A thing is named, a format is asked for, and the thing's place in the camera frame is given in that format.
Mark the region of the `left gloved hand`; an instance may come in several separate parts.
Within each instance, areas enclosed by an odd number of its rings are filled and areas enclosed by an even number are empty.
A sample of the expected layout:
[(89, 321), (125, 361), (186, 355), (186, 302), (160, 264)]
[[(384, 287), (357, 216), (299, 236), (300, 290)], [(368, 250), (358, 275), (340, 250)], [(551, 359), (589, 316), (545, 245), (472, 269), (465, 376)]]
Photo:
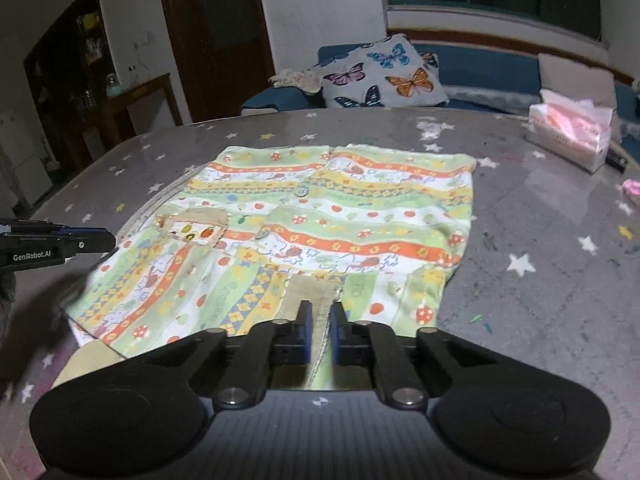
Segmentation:
[(13, 272), (4, 272), (0, 278), (0, 344), (9, 331), (11, 311), (15, 301), (16, 278)]

